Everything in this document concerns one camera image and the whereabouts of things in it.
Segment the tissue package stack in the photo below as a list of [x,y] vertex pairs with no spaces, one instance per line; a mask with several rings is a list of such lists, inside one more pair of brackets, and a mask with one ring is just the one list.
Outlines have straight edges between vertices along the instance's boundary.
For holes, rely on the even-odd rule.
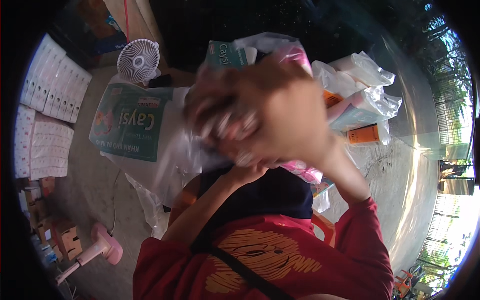
[[62,122],[37,114],[30,150],[30,180],[65,177],[73,129]]
[[30,144],[34,118],[35,110],[33,108],[22,104],[18,106],[13,144],[15,178],[30,176]]

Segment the pink package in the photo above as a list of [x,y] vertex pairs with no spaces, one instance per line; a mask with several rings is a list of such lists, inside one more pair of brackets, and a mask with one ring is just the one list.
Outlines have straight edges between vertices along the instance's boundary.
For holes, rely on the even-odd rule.
[[319,184],[322,181],[323,173],[315,168],[308,167],[307,164],[301,160],[292,160],[280,166],[302,178],[303,181],[307,183]]
[[280,63],[284,61],[296,61],[310,76],[312,76],[312,67],[303,47],[286,46],[281,48],[277,53],[279,57],[282,57]]

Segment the orange box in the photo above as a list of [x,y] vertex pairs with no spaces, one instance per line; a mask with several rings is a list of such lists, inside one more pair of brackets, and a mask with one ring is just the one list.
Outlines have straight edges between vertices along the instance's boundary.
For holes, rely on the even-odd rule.
[[377,124],[350,130],[348,132],[348,141],[350,144],[377,142],[379,140]]
[[327,108],[332,107],[333,105],[337,104],[338,102],[340,102],[342,100],[343,100],[343,98],[340,95],[333,94],[333,93],[330,93],[327,90],[324,90],[324,101],[325,101],[325,105],[327,106]]

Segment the pink cable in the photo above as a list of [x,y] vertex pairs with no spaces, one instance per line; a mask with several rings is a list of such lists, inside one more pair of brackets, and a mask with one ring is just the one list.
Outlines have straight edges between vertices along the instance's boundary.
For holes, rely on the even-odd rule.
[[125,6],[125,23],[127,24],[127,44],[130,43],[130,39],[128,36],[128,12],[127,12],[127,0],[123,1],[123,4]]

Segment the black object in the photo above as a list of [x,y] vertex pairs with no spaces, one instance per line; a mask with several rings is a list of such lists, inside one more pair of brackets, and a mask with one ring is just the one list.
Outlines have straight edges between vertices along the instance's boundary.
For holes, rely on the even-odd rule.
[[163,206],[163,212],[164,212],[164,213],[169,213],[169,212],[172,211],[172,209],[171,209],[170,207],[166,207],[166,206],[163,205],[163,204],[162,204],[162,206]]
[[170,74],[161,75],[155,79],[150,80],[148,87],[169,87],[172,85],[172,76]]
[[238,259],[230,255],[229,253],[223,251],[220,248],[212,247],[210,249],[210,254],[217,257],[226,263],[234,272],[237,272],[238,275],[242,276],[249,285],[258,289],[264,293],[270,299],[279,299],[279,300],[292,300],[295,299],[286,292],[282,291],[281,288],[276,285],[268,282],[263,279],[260,275],[250,270],[247,266],[242,264]]

